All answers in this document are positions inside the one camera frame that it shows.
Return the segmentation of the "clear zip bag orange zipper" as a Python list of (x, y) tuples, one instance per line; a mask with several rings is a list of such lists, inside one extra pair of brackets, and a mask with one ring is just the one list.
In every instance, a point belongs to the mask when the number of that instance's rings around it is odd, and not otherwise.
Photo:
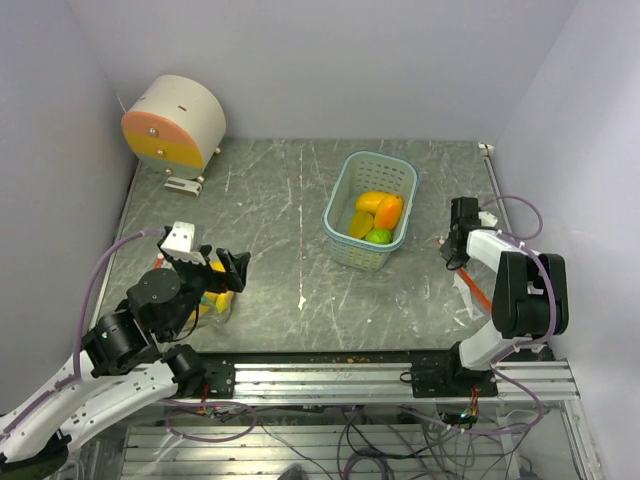
[[(210, 265), (216, 272), (225, 272), (225, 268), (220, 261), (211, 261)], [(162, 253), (158, 253), (153, 268), (172, 269), (172, 266)], [(198, 307), (200, 321), (204, 320), (205, 322), (217, 324), (227, 323), (231, 316), (234, 295), (234, 292), (231, 291), (219, 294), (205, 292)], [(196, 314), (191, 313), (187, 325), (193, 326), (195, 317)]]

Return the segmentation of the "yellow toy banana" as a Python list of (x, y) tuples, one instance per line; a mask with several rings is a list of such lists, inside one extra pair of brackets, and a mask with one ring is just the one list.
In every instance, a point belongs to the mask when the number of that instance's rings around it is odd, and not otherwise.
[(227, 315), (231, 312), (233, 299), (234, 293), (232, 291), (224, 293), (205, 292), (201, 297), (198, 313), (200, 315)]

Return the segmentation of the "light blue plastic basket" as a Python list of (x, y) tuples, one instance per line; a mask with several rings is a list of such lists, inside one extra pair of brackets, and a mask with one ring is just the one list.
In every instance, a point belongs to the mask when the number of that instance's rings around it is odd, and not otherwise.
[(380, 270), (404, 242), (418, 180), (406, 160), (371, 151), (349, 155), (322, 217), (331, 258)]

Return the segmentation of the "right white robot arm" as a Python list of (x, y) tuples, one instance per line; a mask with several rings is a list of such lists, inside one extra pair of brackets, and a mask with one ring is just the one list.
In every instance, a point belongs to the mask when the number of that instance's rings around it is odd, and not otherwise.
[(449, 270), (471, 260), (495, 274), (490, 320), (471, 337), (400, 374), (416, 398), (497, 394), (492, 368), (523, 347), (546, 343), (569, 323), (566, 262), (559, 254), (540, 253), (482, 218), (479, 201), (451, 201), (450, 230), (440, 254)]

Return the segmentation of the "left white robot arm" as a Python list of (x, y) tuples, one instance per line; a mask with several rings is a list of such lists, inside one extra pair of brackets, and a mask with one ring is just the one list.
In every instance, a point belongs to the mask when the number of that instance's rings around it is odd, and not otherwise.
[(186, 252), (159, 250), (168, 269), (145, 273), (111, 313), (101, 317), (71, 358), (30, 399), (1, 419), (1, 476), (44, 479), (104, 430), (153, 403), (196, 395), (206, 366), (192, 346), (179, 344), (199, 316), (205, 293), (240, 293), (247, 252), (209, 245)]

